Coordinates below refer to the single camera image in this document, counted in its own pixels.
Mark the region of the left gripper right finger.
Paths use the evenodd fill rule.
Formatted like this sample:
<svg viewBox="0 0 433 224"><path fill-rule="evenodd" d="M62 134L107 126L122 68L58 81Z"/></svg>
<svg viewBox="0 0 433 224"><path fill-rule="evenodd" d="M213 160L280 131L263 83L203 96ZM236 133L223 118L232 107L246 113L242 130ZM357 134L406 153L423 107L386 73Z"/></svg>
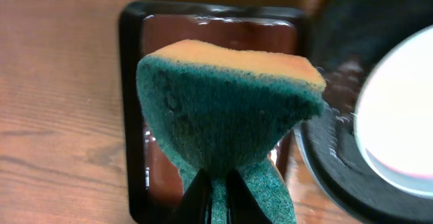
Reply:
<svg viewBox="0 0 433 224"><path fill-rule="evenodd" d="M237 170L228 172L225 184L229 224L272 224Z"/></svg>

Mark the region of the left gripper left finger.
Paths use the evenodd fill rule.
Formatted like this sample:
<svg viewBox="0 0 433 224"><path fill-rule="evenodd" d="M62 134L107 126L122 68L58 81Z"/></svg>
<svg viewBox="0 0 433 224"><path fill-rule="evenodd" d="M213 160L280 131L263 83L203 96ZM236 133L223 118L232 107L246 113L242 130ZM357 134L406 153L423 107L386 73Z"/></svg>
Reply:
<svg viewBox="0 0 433 224"><path fill-rule="evenodd" d="M200 169L165 224L211 224L212 184Z"/></svg>

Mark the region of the green scouring sponge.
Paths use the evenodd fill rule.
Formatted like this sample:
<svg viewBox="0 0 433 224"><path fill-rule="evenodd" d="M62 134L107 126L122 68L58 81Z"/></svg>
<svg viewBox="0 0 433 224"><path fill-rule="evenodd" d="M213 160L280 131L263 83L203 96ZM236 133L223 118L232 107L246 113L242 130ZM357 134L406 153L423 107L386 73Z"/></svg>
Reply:
<svg viewBox="0 0 433 224"><path fill-rule="evenodd" d="M229 222L225 180L232 170L267 220L296 222L269 152L323 111L326 83L306 58L183 40L143 57L136 86L144 120L184 188L200 171L208 174L209 223Z"/></svg>

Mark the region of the light blue plate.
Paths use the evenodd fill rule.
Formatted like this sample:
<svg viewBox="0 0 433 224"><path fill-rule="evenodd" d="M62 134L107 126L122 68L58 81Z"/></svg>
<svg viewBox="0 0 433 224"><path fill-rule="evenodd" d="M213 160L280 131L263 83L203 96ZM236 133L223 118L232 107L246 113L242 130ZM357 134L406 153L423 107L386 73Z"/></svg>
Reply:
<svg viewBox="0 0 433 224"><path fill-rule="evenodd" d="M432 197L432 27L393 47L373 68L358 96L358 149L390 185Z"/></svg>

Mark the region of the black rectangular water tray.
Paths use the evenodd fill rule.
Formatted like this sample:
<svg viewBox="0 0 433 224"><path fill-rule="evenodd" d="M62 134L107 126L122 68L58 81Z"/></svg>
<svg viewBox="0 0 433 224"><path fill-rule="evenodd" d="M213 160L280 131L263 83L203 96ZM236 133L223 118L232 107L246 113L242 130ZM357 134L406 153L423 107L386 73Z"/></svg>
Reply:
<svg viewBox="0 0 433 224"><path fill-rule="evenodd" d="M237 7L175 1L135 1L118 21L129 210L138 224L161 224L182 199L182 182L146 129L137 98L135 72L146 54L182 37L232 48L270 47L302 53L305 17L291 7Z"/></svg>

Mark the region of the black round serving tray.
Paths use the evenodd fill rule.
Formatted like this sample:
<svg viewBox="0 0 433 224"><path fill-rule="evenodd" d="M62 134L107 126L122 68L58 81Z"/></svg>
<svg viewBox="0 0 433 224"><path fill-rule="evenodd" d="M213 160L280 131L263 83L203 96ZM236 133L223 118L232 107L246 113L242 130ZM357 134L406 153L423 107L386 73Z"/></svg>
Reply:
<svg viewBox="0 0 433 224"><path fill-rule="evenodd" d="M431 23L432 0L321 0L311 23L308 57L327 82L325 110L302 123L296 139L321 189L361 222L432 222L431 200L391 186L363 160L353 123L379 60Z"/></svg>

